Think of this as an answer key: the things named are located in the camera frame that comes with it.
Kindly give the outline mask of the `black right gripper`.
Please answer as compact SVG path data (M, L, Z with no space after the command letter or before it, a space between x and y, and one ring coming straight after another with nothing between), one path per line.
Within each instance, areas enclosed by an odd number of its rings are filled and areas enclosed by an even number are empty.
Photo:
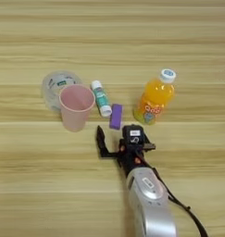
M116 158L117 153L110 153L106 148L105 134L100 126L97 126L96 141L99 154L102 158ZM144 152L156 149L154 143L146 143L143 147L137 145L129 146L124 140L119 141L118 163L123 168L125 176L135 168L149 168L149 164L144 159Z

